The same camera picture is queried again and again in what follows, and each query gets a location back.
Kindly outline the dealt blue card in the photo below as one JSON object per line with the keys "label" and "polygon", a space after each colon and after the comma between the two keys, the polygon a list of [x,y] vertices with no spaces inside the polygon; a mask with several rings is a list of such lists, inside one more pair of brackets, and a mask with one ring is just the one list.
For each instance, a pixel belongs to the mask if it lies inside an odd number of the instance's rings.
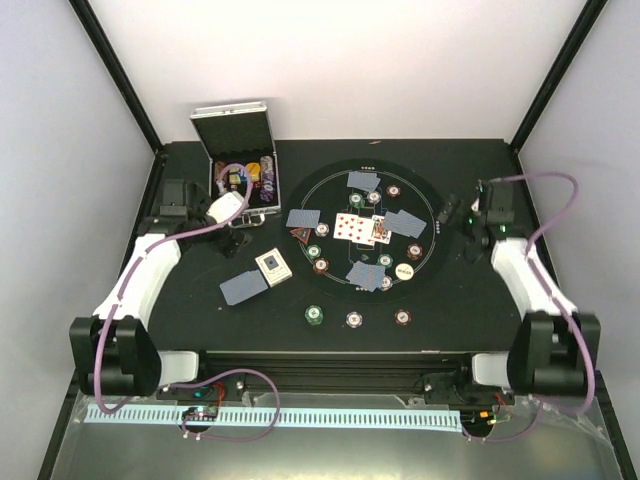
{"label": "dealt blue card", "polygon": [[348,174],[347,186],[366,190],[371,184],[372,177],[367,172],[351,171]]}
{"label": "dealt blue card", "polygon": [[358,261],[346,275],[346,279],[351,284],[368,290],[374,290],[382,284],[384,276],[385,268],[382,265],[367,264]]}
{"label": "dealt blue card", "polygon": [[383,219],[383,224],[387,230],[396,231],[406,230],[410,222],[404,215],[387,211]]}
{"label": "dealt blue card", "polygon": [[320,223],[320,216],[321,211],[317,209],[291,209],[289,211],[285,226],[291,229],[315,229]]}

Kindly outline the blue white poker chip stack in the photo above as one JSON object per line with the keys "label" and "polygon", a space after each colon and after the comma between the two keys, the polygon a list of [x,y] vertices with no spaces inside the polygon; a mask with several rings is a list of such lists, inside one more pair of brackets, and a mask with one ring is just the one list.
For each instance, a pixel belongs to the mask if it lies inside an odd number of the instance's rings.
{"label": "blue white poker chip stack", "polygon": [[351,328],[358,328],[363,323],[363,317],[358,312],[350,312],[346,316],[346,324]]}

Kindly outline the dealt blue card top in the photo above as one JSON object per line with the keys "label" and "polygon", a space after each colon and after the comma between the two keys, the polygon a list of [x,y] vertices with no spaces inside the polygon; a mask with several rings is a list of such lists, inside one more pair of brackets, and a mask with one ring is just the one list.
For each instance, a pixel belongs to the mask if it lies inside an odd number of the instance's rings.
{"label": "dealt blue card top", "polygon": [[372,177],[367,172],[351,171],[348,174],[347,186],[366,190],[371,184]]}

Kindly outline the red triangular all-in marker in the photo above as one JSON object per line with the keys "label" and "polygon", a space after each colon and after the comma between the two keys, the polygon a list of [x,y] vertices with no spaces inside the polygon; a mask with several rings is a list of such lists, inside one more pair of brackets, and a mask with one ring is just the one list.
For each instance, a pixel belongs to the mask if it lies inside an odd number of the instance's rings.
{"label": "red triangular all-in marker", "polygon": [[308,245],[314,230],[312,228],[298,227],[290,231],[290,234],[303,245]]}

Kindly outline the dealt blue card bottom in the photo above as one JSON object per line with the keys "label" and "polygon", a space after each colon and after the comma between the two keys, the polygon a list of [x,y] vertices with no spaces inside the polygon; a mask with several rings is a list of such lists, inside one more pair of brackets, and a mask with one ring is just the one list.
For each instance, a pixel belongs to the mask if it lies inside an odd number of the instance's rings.
{"label": "dealt blue card bottom", "polygon": [[358,261],[346,275],[346,279],[351,284],[368,290],[374,290],[382,284],[384,276],[385,268],[382,265],[367,264]]}

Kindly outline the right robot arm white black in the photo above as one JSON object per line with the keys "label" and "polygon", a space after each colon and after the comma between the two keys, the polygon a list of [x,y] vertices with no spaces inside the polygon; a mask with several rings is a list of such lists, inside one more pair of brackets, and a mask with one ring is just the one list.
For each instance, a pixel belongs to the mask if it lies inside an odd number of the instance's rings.
{"label": "right robot arm white black", "polygon": [[452,195],[437,219],[445,225],[458,221],[464,228],[470,238],[465,250],[469,260],[490,256],[521,318],[508,351],[475,354],[471,368],[457,374],[457,396],[476,403],[496,387],[549,403],[580,398],[580,404],[564,410],[587,412],[595,398],[600,322],[562,293],[535,245],[516,227],[511,186],[481,184],[466,215]]}

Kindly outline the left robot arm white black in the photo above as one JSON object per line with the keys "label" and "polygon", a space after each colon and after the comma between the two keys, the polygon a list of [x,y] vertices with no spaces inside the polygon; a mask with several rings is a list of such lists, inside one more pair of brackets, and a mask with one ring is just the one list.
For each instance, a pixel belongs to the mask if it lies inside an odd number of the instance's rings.
{"label": "left robot arm white black", "polygon": [[160,351],[149,334],[152,310],[169,274],[191,240],[215,240],[235,248],[229,224],[246,209],[238,193],[224,193],[191,213],[187,206],[161,207],[135,240],[134,251],[115,286],[89,317],[69,329],[75,371],[82,393],[113,413],[127,402],[178,384],[193,399],[214,388],[213,372],[199,365],[193,351]]}

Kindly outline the blue patterned card deck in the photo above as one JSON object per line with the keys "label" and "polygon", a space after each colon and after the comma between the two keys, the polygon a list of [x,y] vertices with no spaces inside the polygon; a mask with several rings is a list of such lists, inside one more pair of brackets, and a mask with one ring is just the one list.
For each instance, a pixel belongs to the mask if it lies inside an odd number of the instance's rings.
{"label": "blue patterned card deck", "polygon": [[238,305],[264,291],[269,286],[259,270],[241,273],[219,285],[225,302]]}

